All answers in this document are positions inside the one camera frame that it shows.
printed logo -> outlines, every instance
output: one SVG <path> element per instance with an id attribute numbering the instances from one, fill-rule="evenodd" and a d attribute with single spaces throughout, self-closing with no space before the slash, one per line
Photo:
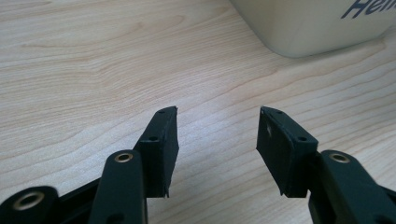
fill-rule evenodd
<path id="1" fill-rule="evenodd" d="M 375 12 L 388 11 L 396 8 L 396 0 L 356 0 L 356 2 L 347 10 L 347 12 L 341 17 L 345 18 L 349 13 L 353 14 L 352 19 L 357 18 L 363 11 L 365 15 L 370 15 Z"/>

black linkage arm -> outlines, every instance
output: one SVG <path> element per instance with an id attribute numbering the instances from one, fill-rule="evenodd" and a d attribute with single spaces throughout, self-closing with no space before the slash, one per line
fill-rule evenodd
<path id="1" fill-rule="evenodd" d="M 0 223 L 146 224 L 147 198 L 169 197 L 177 153 L 171 106 L 156 112 L 133 150 L 107 158 L 101 178 L 62 197 L 46 186 L 20 191 L 0 205 Z"/>
<path id="2" fill-rule="evenodd" d="M 377 185 L 346 153 L 317 152 L 318 140 L 282 111 L 262 107 L 257 149 L 280 193 L 304 198 L 314 223 L 396 223 L 395 192 Z"/>

light wood surface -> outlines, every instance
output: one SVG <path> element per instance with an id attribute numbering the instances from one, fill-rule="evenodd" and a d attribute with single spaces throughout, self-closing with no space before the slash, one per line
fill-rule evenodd
<path id="1" fill-rule="evenodd" d="M 171 198 L 150 223 L 310 223 L 255 150 L 259 109 L 291 115 L 396 189 L 396 26 L 347 49 L 278 56 L 227 0 L 0 1 L 0 202 L 61 195 L 176 105 Z"/>

white box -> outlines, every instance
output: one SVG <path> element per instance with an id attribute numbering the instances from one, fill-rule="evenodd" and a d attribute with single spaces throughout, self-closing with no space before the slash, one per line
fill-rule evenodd
<path id="1" fill-rule="evenodd" d="M 274 52 L 303 57 L 378 37 L 396 19 L 396 0 L 231 0 Z"/>

wood grain surface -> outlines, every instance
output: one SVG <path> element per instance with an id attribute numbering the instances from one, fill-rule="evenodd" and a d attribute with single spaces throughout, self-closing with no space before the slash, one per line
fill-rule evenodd
<path id="1" fill-rule="evenodd" d="M 170 105 L 180 151 L 171 197 L 148 200 L 150 223 L 312 222 L 255 150 L 261 105 L 396 189 L 396 26 L 288 59 L 227 0 L 0 1 L 0 202 L 94 180 Z"/>

